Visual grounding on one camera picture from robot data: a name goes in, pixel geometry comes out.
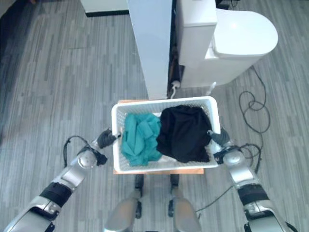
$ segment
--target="black cable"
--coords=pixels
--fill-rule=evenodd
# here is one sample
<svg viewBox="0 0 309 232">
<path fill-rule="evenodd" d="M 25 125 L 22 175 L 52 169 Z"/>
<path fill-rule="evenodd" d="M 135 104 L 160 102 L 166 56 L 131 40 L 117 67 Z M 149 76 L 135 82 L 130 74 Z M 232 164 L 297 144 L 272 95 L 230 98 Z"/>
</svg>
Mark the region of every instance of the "black cable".
<svg viewBox="0 0 309 232">
<path fill-rule="evenodd" d="M 196 210 L 195 212 L 199 212 L 202 211 L 204 209 L 207 209 L 208 207 L 212 206 L 213 204 L 215 204 L 220 198 L 222 198 L 233 186 L 231 185 L 227 190 L 225 190 L 219 197 L 217 197 L 214 201 L 212 201 L 211 203 L 209 203 L 208 205 L 204 206 L 203 208 L 200 208 L 198 210 Z"/>
<path fill-rule="evenodd" d="M 286 224 L 293 232 L 298 232 L 297 229 L 296 229 L 294 226 L 292 226 L 290 223 L 285 222 L 285 224 Z"/>
<path fill-rule="evenodd" d="M 261 159 L 262 159 L 262 149 L 263 149 L 263 146 L 264 146 L 264 141 L 263 141 L 263 136 L 262 134 L 265 133 L 266 131 L 268 131 L 269 127 L 270 127 L 270 112 L 268 110 L 268 108 L 265 106 L 266 104 L 266 100 L 267 100 L 267 95 L 266 95 L 266 86 L 263 82 L 263 80 L 261 79 L 260 75 L 257 73 L 256 69 L 254 66 L 251 66 L 251 69 L 253 69 L 255 75 L 257 76 L 258 80 L 260 81 L 262 87 L 263 87 L 263 90 L 264 90 L 264 100 L 263 100 L 263 103 L 259 102 L 256 100 L 254 94 L 250 91 L 243 91 L 240 93 L 239 95 L 239 108 L 240 108 L 240 111 L 241 111 L 241 114 L 242 114 L 242 117 L 245 121 L 245 124 L 251 129 L 253 130 L 255 133 L 259 134 L 260 135 L 260 138 L 261 138 L 261 146 L 258 146 L 256 144 L 245 144 L 245 145 L 242 145 L 240 146 L 240 150 L 242 149 L 248 149 L 248 147 L 255 147 L 257 149 L 257 153 L 252 155 L 252 152 L 250 152 L 251 156 L 249 157 L 250 159 L 252 159 L 251 161 L 251 164 L 250 166 L 253 165 L 253 159 L 254 157 L 258 157 L 257 158 L 257 164 L 254 168 L 254 171 L 256 173 L 258 173 L 259 171 L 259 168 L 260 168 L 260 165 L 261 165 Z M 248 102 L 248 106 L 246 108 L 244 108 L 242 105 L 241 105 L 241 98 L 243 96 L 245 96 L 245 94 L 249 94 L 249 96 L 252 97 L 252 100 Z M 266 114 L 267 114 L 267 126 L 264 130 L 258 130 L 256 128 L 254 128 L 247 120 L 246 118 L 246 113 L 248 111 L 254 111 L 254 112 L 258 112 L 260 110 L 263 110 L 265 109 L 266 111 Z M 230 186 L 226 191 L 224 191 L 219 197 L 217 197 L 215 200 L 213 200 L 211 203 L 209 203 L 208 205 L 204 206 L 203 208 L 200 208 L 198 210 L 196 210 L 196 212 L 199 212 L 199 211 L 202 211 L 202 210 L 205 210 L 207 209 L 208 207 L 212 206 L 214 203 L 216 203 L 218 200 L 220 200 L 230 189 L 232 189 L 233 186 Z"/>
<path fill-rule="evenodd" d="M 231 5 L 232 5 L 232 7 L 233 7 L 233 9 L 234 9 L 235 7 L 237 7 L 238 1 L 237 1 L 236 4 L 234 5 L 234 4 L 233 4 L 233 0 L 231 0 Z"/>
<path fill-rule="evenodd" d="M 86 139 L 84 139 L 83 137 L 79 136 L 79 135 L 73 135 L 73 136 L 70 136 L 66 142 L 64 143 L 64 146 L 63 146 L 63 161 L 64 161 L 64 167 L 67 167 L 68 165 L 68 155 L 67 155 L 67 149 L 68 149 L 68 144 L 71 142 L 70 140 L 72 138 L 79 138 L 81 139 L 84 143 L 85 143 L 85 146 L 87 147 L 90 147 L 89 143 L 87 142 Z"/>
</svg>

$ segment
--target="white column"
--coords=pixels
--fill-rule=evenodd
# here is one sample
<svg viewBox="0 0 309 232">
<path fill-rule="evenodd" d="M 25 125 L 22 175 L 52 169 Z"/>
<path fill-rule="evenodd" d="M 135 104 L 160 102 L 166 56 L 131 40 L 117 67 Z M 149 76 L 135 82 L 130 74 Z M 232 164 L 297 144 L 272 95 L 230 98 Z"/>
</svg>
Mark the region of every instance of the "white column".
<svg viewBox="0 0 309 232">
<path fill-rule="evenodd" d="M 149 99 L 165 99 L 172 0 L 127 0 Z"/>
</svg>

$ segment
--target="laundry basket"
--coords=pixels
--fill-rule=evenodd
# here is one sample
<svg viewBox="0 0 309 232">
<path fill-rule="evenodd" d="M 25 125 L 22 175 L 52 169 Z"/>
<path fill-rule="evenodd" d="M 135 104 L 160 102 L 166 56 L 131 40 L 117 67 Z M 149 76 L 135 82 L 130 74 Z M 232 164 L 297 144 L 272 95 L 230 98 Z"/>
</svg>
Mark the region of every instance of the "laundry basket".
<svg viewBox="0 0 309 232">
<path fill-rule="evenodd" d="M 165 108 L 189 105 L 201 107 L 210 119 L 213 132 L 220 133 L 220 122 L 218 115 L 217 102 L 213 97 L 195 97 L 195 98 L 181 98 L 170 100 L 156 100 L 156 101 L 137 101 L 130 103 L 118 103 L 112 108 L 112 133 L 117 134 L 124 131 L 125 118 L 128 113 L 146 114 L 153 113 L 160 116 Z M 118 172 L 123 173 L 138 173 L 138 172 L 155 172 L 167 170 L 180 169 L 199 169 L 199 168 L 214 168 L 218 164 L 214 160 L 213 154 L 219 150 L 219 146 L 212 140 L 205 148 L 209 154 L 209 162 L 191 161 L 188 163 L 181 163 L 175 159 L 162 156 L 159 161 L 148 162 L 147 166 L 131 167 L 128 160 L 121 153 L 121 138 L 113 144 L 114 168 Z"/>
</svg>

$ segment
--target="toilet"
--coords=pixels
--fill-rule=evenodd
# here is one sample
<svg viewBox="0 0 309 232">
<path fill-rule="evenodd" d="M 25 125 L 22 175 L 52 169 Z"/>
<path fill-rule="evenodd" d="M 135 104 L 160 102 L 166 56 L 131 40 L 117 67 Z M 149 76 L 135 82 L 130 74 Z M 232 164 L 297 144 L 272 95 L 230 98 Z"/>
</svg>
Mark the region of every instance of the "toilet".
<svg viewBox="0 0 309 232">
<path fill-rule="evenodd" d="M 182 88 L 206 87 L 213 82 L 217 85 L 229 83 L 277 45 L 276 28 L 263 15 L 216 9 L 214 0 L 179 2 L 177 7 L 181 17 L 176 21 L 179 24 L 176 30 L 177 36 L 181 36 L 178 38 L 178 51 L 179 64 L 184 66 Z M 200 16 L 195 16 L 199 22 L 201 19 L 208 20 L 203 15 L 210 15 L 209 12 L 212 15 L 215 12 L 216 19 L 212 18 L 208 23 L 203 21 L 202 24 L 192 23 L 192 12 L 183 8 L 188 8 L 188 2 L 204 2 L 204 9 L 201 9 L 202 5 L 192 7 L 199 9 L 196 13 Z M 190 34 L 195 45 L 185 39 L 186 33 Z M 196 36 L 204 38 L 205 43 L 201 45 L 200 41 L 194 41 L 199 40 Z"/>
</svg>

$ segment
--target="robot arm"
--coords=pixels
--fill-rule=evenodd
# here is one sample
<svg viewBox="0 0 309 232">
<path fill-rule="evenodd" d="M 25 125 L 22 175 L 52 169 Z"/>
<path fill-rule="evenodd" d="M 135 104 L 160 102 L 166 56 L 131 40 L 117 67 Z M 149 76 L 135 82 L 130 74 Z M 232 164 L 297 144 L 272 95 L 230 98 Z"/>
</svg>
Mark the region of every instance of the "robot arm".
<svg viewBox="0 0 309 232">
<path fill-rule="evenodd" d="M 104 131 L 90 147 L 84 147 L 79 155 L 58 175 L 44 191 L 5 228 L 4 232 L 52 232 L 52 221 L 59 215 L 76 188 L 96 165 L 104 164 L 106 157 L 98 151 L 111 145 L 115 136 L 110 130 Z"/>
<path fill-rule="evenodd" d="M 219 163 L 224 163 L 228 168 L 233 185 L 243 204 L 248 223 L 245 232 L 289 232 L 285 221 L 268 198 L 261 186 L 256 173 L 248 167 L 244 155 L 239 148 L 233 146 L 225 130 L 222 134 L 211 134 L 222 151 L 215 154 Z"/>
</svg>

